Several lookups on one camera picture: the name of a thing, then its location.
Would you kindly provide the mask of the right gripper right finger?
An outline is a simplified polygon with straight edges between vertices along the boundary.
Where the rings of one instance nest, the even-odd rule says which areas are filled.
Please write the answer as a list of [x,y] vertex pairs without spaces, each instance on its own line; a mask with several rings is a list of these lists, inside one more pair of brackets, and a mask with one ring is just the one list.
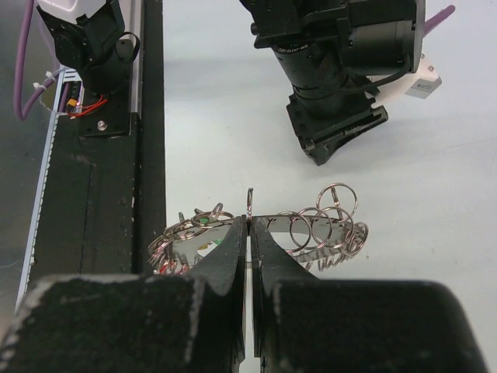
[[263,372],[485,372],[455,295],[433,281],[328,280],[254,217],[255,355]]

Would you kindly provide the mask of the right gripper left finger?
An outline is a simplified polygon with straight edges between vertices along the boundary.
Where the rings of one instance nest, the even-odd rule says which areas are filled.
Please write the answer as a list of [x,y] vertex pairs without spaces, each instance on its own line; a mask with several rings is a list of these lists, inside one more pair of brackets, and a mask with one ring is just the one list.
[[236,372],[245,359],[247,226],[180,275],[49,276],[1,343],[3,372]]

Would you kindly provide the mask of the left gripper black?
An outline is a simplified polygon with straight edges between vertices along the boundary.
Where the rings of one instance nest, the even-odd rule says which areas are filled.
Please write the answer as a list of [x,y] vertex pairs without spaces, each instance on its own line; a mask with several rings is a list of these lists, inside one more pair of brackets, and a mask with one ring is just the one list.
[[302,151],[316,165],[325,164],[343,145],[388,120],[383,106],[373,107],[365,94],[333,95],[311,110],[298,95],[290,96],[287,112]]

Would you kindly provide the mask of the red tag key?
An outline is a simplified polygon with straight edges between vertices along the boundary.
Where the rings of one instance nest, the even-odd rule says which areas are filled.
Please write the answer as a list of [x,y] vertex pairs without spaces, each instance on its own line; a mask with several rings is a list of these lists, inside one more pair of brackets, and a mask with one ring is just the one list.
[[181,262],[174,255],[153,254],[149,263],[154,268],[154,273],[159,275],[176,275],[182,270]]

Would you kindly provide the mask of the large metal keyring organizer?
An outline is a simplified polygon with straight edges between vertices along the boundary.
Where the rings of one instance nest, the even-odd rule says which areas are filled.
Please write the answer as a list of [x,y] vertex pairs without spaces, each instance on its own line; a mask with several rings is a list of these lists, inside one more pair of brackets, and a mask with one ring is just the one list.
[[[358,196],[351,186],[331,183],[310,207],[267,214],[261,219],[270,236],[297,263],[306,270],[314,264],[325,270],[351,260],[364,247],[369,227],[356,221],[357,208]],[[210,218],[211,222],[201,224],[201,218]],[[164,227],[148,245],[148,263],[153,254],[174,255],[182,264],[180,274],[184,274],[226,241],[234,222],[235,216],[222,203],[206,211],[195,209],[189,218],[180,214],[175,224]],[[201,247],[215,239],[222,242]]]

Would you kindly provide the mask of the green tag key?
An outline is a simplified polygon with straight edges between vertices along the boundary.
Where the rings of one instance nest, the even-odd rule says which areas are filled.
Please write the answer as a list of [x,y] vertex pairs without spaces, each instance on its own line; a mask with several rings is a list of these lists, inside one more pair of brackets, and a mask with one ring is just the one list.
[[[208,222],[211,222],[211,219],[210,219],[210,218],[201,218],[201,219],[200,219],[200,223],[201,223],[201,224],[206,224],[206,223],[208,223]],[[204,249],[206,249],[206,248],[207,248],[207,247],[209,247],[209,246],[219,245],[221,242],[222,242],[222,240],[220,240],[220,239],[215,239],[215,240],[212,240],[212,241],[209,241],[209,242],[205,243],[205,244],[204,244],[203,246],[201,246],[201,247],[203,247]]]

